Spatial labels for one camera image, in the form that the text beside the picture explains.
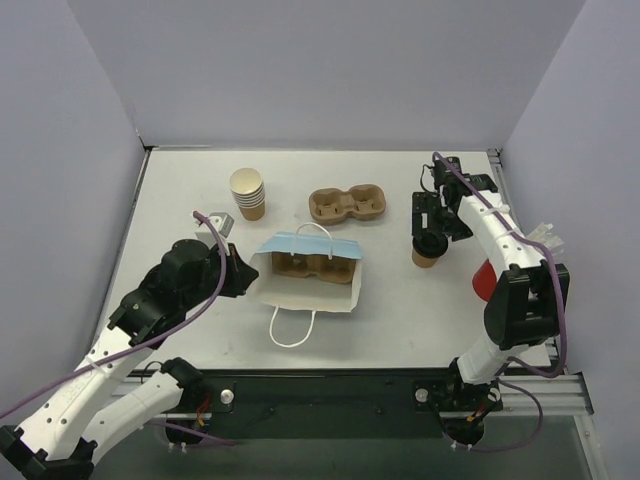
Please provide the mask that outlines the brown cup with black lid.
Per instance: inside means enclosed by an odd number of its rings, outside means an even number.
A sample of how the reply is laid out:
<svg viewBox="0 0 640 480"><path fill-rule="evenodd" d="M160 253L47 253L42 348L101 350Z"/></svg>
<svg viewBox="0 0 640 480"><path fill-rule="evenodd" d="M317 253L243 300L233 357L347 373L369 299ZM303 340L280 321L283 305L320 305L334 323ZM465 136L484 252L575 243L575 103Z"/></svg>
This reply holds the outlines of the brown cup with black lid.
<svg viewBox="0 0 640 480"><path fill-rule="evenodd" d="M412 261L419 268L431 268L448 249L448 239L439 233L426 232L412 240Z"/></svg>

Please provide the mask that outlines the light blue paper bag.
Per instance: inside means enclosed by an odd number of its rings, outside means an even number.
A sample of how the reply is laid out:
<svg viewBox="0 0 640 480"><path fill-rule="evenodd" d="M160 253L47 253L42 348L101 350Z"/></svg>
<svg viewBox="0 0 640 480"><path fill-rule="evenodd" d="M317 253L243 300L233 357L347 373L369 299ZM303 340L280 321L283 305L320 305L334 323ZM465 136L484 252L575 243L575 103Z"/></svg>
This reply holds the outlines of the light blue paper bag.
<svg viewBox="0 0 640 480"><path fill-rule="evenodd" d="M277 275L271 266L273 252L354 259L357 261L354 278L348 284L335 284L316 277L291 278ZM248 289L250 299L273 308L268 328L272 343L284 349L297 348L311 336L318 313L352 313L361 292L362 262L363 252L357 241L338 238L315 222L302 223L294 231L274 233L250 259L249 265L259 272L259 277ZM293 343L282 343L276 339L275 320L282 310L310 313L309 326L302 339Z"/></svg>

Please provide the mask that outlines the stack of brown paper cups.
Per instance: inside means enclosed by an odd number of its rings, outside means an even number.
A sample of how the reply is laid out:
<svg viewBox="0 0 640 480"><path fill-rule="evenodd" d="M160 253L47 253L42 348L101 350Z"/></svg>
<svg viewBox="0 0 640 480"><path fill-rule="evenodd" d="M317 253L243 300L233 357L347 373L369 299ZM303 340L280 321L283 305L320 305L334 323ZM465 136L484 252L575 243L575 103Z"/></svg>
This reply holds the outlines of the stack of brown paper cups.
<svg viewBox="0 0 640 480"><path fill-rule="evenodd" d="M229 179L232 196L242 216L248 221L260 220L266 212L264 180L256 169L245 167Z"/></svg>

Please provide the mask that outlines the brown pulp cup carrier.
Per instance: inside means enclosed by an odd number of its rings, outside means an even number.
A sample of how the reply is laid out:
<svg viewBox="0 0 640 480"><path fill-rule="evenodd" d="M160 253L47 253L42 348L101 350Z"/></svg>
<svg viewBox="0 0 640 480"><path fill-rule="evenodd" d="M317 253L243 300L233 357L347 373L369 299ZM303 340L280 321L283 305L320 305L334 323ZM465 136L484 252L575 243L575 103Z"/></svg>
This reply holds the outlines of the brown pulp cup carrier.
<svg viewBox="0 0 640 480"><path fill-rule="evenodd" d="M272 271L291 278L316 277L335 284L351 283L356 269L354 259L328 255L290 254L273 252L271 254Z"/></svg>

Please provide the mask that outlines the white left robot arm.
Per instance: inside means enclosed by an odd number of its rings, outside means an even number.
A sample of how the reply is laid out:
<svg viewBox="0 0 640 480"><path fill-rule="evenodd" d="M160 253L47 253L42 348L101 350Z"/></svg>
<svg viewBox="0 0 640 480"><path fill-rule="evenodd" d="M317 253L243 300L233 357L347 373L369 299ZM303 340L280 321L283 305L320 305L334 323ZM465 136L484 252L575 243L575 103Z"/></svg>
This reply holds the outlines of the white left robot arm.
<svg viewBox="0 0 640 480"><path fill-rule="evenodd" d="M195 409L203 373L182 358L163 362L146 382L115 402L116 388L173 334L220 296L246 294L257 271L199 212L212 244L179 240L139 286L125 295L78 367L39 390L50 398L18 425L1 429L2 456L26 479L87 479L99 460L153 417Z"/></svg>

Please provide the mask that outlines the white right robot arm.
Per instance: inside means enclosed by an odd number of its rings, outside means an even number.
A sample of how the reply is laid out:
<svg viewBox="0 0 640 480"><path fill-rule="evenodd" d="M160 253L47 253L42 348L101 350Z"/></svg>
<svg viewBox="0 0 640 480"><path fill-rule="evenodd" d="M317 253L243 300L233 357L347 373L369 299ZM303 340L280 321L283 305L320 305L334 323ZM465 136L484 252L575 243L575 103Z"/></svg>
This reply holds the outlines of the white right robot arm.
<svg viewBox="0 0 640 480"><path fill-rule="evenodd" d="M435 152L423 171L433 186L412 195L412 259L421 268L439 260L452 242L474 239L494 284L486 296L479 339L449 367L446 401L464 408L521 354L550 338L566 338L567 268L550 247L527 238L487 174L463 172L459 158Z"/></svg>

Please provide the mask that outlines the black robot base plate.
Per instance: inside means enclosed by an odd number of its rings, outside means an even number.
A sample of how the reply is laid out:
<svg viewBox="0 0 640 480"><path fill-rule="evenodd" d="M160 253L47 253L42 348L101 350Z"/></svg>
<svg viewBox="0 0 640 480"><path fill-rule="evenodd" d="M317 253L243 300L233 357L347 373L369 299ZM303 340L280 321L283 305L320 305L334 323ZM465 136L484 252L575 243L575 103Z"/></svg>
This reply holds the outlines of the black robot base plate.
<svg viewBox="0 0 640 480"><path fill-rule="evenodd" d="M168 417L248 440L427 439L472 443L502 410L496 382L467 385L450 368L206 370Z"/></svg>

